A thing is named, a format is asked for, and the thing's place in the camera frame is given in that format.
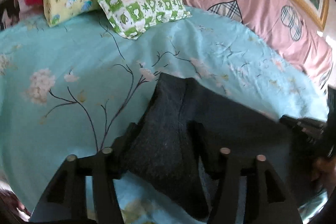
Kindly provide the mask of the person's right hand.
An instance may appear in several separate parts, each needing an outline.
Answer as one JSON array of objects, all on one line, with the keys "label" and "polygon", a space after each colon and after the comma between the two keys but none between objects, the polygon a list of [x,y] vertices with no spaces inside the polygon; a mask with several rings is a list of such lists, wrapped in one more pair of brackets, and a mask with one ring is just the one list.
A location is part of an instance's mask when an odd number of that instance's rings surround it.
[{"label": "person's right hand", "polygon": [[313,179],[319,179],[319,184],[330,197],[335,189],[335,156],[325,159],[319,157],[314,163]]}]

